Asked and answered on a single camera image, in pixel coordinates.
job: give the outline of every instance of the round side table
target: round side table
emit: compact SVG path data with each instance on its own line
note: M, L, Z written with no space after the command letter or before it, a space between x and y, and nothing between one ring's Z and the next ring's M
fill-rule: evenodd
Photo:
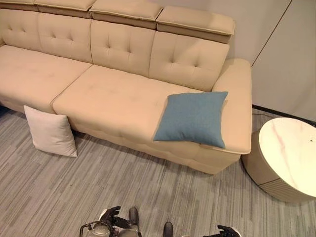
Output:
M292 118L275 118L252 134L242 156L252 180L286 202L316 199L316 128Z

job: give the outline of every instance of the gray striped carpet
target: gray striped carpet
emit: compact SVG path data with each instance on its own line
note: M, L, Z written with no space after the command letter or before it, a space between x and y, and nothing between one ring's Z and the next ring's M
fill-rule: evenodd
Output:
M254 129L271 115L253 110ZM237 162L217 175L75 133L77 158L33 147L25 116L0 107L0 237L78 237L106 208L136 206L145 237L235 226L244 237L315 237L316 202L289 204L258 188Z

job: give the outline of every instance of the sectional sofa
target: sectional sofa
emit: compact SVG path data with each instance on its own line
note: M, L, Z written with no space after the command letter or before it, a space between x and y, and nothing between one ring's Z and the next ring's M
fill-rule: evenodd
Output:
M226 59L230 17L135 0L0 3L0 105L210 174L250 152L251 71ZM153 141L168 95L208 91L228 91L226 148Z

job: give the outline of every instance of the gray wall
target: gray wall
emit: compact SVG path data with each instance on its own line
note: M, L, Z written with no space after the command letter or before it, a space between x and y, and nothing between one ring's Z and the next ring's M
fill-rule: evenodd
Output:
M316 0L150 1L234 18L228 57L253 64L253 104L316 121Z

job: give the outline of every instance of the cream pillow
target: cream pillow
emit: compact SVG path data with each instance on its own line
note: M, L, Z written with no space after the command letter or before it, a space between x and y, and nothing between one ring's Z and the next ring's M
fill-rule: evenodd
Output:
M74 136L65 115L53 115L24 106L33 144L42 151L76 157Z

